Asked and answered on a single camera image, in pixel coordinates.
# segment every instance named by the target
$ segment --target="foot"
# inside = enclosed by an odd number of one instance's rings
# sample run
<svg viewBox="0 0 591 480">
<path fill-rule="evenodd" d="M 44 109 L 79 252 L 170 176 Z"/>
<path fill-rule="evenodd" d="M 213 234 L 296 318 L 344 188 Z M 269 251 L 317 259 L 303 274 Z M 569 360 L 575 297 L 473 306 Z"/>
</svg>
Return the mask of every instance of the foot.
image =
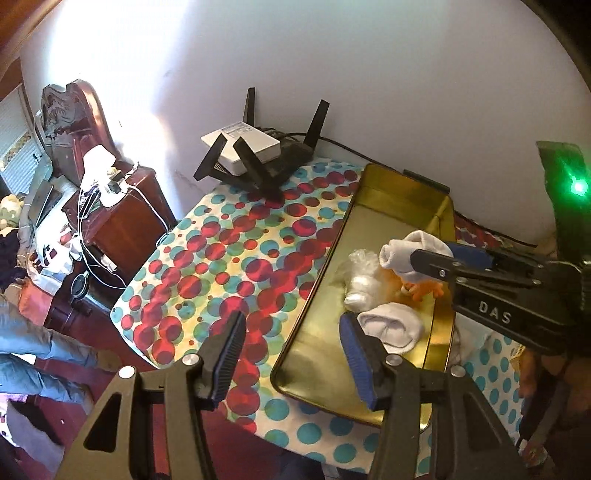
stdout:
<svg viewBox="0 0 591 480">
<path fill-rule="evenodd" d="M 82 400 L 82 410 L 86 413 L 86 416 L 90 415 L 90 412 L 95 407 L 95 399 L 92 397 L 92 392 L 88 385 L 82 385 L 84 391 L 84 398 Z"/>
<path fill-rule="evenodd" d="M 109 350 L 98 350 L 96 353 L 96 367 L 105 372 L 116 373 L 123 366 L 121 358 Z"/>
</svg>

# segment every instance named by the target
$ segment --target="wooden headboard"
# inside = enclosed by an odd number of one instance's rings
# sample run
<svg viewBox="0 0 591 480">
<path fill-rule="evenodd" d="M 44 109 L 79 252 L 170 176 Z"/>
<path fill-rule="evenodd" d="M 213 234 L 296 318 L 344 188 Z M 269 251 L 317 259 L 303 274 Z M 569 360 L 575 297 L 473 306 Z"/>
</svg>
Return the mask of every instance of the wooden headboard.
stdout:
<svg viewBox="0 0 591 480">
<path fill-rule="evenodd" d="M 84 175 L 82 159 L 97 145 L 121 159 L 90 83 L 75 80 L 65 90 L 57 85 L 46 86 L 41 93 L 41 113 L 43 131 L 50 141 L 54 175 L 65 175 L 80 186 Z"/>
</svg>

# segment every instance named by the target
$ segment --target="table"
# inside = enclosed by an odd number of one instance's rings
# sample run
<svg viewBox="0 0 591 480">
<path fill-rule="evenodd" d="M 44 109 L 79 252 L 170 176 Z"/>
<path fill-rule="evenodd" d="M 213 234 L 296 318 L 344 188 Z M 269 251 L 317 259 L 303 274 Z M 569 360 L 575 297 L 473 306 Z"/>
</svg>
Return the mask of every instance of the table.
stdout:
<svg viewBox="0 0 591 480">
<path fill-rule="evenodd" d="M 235 309 L 247 314 L 246 341 L 219 411 L 255 435 L 341 468 L 369 471 L 379 430 L 285 397 L 271 368 L 304 306 L 362 168 L 321 160 L 298 169 L 272 202 L 221 184 L 205 196 L 148 259 L 111 319 L 132 349 L 166 367 L 219 331 Z M 458 238 L 474 237 L 467 228 Z M 480 236 L 482 241 L 494 241 Z M 517 344 L 493 334 L 465 363 L 515 434 L 521 401 L 508 358 Z M 430 429 L 420 439 L 426 473 Z"/>
</svg>

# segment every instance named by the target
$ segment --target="white box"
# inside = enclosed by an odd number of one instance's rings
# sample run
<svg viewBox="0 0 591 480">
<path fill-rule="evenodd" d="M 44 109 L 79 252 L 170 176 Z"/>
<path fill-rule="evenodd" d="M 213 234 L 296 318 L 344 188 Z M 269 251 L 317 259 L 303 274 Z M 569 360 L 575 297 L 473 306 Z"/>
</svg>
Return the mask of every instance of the white box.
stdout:
<svg viewBox="0 0 591 480">
<path fill-rule="evenodd" d="M 237 122 L 220 130 L 216 130 L 215 132 L 211 132 L 210 134 L 201 137 L 201 140 L 211 147 L 219 137 L 219 134 L 223 134 L 227 139 L 226 145 L 224 145 L 222 150 L 222 155 L 220 155 L 219 162 L 232 175 L 242 175 L 243 173 L 246 173 L 246 167 L 242 164 L 236 150 L 234 150 L 234 142 L 240 137 L 245 140 L 258 159 L 261 160 L 261 163 L 266 163 L 281 155 L 279 140 L 270 137 L 266 133 L 261 132 L 244 122 Z"/>
</svg>

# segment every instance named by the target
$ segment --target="white wall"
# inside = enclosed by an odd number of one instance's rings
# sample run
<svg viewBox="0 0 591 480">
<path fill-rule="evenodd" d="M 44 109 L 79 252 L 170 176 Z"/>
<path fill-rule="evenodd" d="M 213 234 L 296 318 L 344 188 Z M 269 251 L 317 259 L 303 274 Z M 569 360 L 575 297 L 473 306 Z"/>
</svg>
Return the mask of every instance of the white wall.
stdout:
<svg viewBox="0 0 591 480">
<path fill-rule="evenodd" d="M 448 184 L 457 210 L 529 241 L 554 225 L 535 141 L 591 154 L 591 94 L 519 0 L 64 0 L 21 63 L 34 110 L 48 83 L 94 85 L 179 217 L 214 185 L 192 179 L 199 138 L 241 118 L 249 86 L 259 124 L 305 130 L 324 98 L 325 136 Z"/>
</svg>

